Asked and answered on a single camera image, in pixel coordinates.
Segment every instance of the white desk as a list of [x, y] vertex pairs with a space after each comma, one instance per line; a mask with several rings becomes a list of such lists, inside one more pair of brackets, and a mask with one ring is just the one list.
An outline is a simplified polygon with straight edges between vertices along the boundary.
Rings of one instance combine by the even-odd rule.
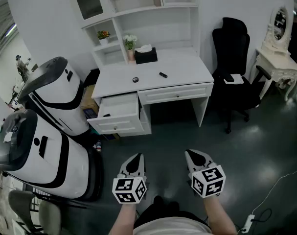
[[[157, 50], [157, 56], [158, 62], [117, 65], [102, 70], [92, 94], [100, 106], [99, 116], [88, 120], [100, 134], [151, 134], [149, 105], [182, 99], [192, 100], [201, 126], [213, 87], [210, 72], [191, 47]], [[137, 83], [133, 82], [134, 77], [139, 78]], [[125, 93], [134, 94], [117, 96]], [[137, 98], [142, 105], [140, 112], [136, 110]], [[111, 116], [103, 117], [102, 114], [107, 113]]]
[[294, 60], [287, 55], [270, 54], [262, 49], [256, 50], [258, 51], [259, 55], [257, 56], [256, 63], [251, 70], [250, 83], [252, 83], [255, 78], [257, 65], [260, 65], [262, 68], [264, 68], [271, 76], [270, 80], [266, 80], [264, 88], [259, 95], [260, 99], [262, 99], [266, 94], [273, 81], [279, 82], [281, 79], [291, 79], [293, 80], [293, 84], [286, 92], [284, 98], [285, 101], [287, 101], [288, 95], [294, 88], [297, 81], [297, 63], [295, 63]]

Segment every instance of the green plant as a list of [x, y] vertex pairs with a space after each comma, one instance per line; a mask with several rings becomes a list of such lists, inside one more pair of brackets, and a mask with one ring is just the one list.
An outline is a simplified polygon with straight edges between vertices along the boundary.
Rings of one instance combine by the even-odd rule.
[[99, 31], [99, 32], [97, 33], [97, 37], [98, 37], [99, 40], [108, 38], [109, 36], [110, 36], [110, 33], [107, 32], [107, 31], [104, 31], [104, 30]]
[[135, 35], [125, 35], [123, 37], [123, 40], [124, 40], [125, 47], [128, 50], [131, 50], [136, 44], [137, 37]]

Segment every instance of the pink vase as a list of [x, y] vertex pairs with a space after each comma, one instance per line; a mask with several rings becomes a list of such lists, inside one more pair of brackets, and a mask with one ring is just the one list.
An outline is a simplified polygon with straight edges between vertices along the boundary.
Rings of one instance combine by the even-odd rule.
[[135, 57], [134, 57], [134, 52], [132, 49], [127, 50], [128, 52], [128, 58], [130, 62], [134, 62], [135, 61]]

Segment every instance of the dark floor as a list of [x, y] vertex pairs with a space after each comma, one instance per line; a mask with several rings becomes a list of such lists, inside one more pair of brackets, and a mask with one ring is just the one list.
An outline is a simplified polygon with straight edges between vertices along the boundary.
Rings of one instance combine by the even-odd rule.
[[[90, 203], [88, 210], [63, 209], [63, 226], [74, 235], [108, 234], [120, 210], [111, 192], [113, 178], [121, 164], [138, 152], [145, 156], [150, 183], [146, 199], [137, 206], [138, 212], [142, 213], [158, 194], [167, 201], [178, 201], [181, 210], [205, 219], [202, 199], [194, 196], [186, 182], [189, 178], [184, 151], [197, 149], [222, 166], [227, 181], [219, 200], [233, 222], [242, 227], [276, 180], [297, 170], [297, 103], [285, 103], [279, 91], [271, 87], [261, 105], [250, 110], [250, 121], [243, 119], [234, 113], [232, 132], [227, 135], [223, 114], [210, 109], [201, 128], [192, 118], [153, 124], [152, 135], [105, 141], [102, 197]], [[254, 214], [258, 216], [266, 208], [271, 208], [273, 214], [267, 222], [257, 225], [255, 235], [295, 222], [297, 174], [282, 179]]]

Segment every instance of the white cube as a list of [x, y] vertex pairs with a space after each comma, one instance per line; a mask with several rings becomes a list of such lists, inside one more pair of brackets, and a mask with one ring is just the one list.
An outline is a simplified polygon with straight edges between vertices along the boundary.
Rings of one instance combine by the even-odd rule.
[[207, 198], [223, 191], [226, 176], [220, 165], [192, 174], [192, 188], [202, 197]]
[[142, 177], [114, 179], [113, 194], [120, 204], [138, 204], [146, 191]]

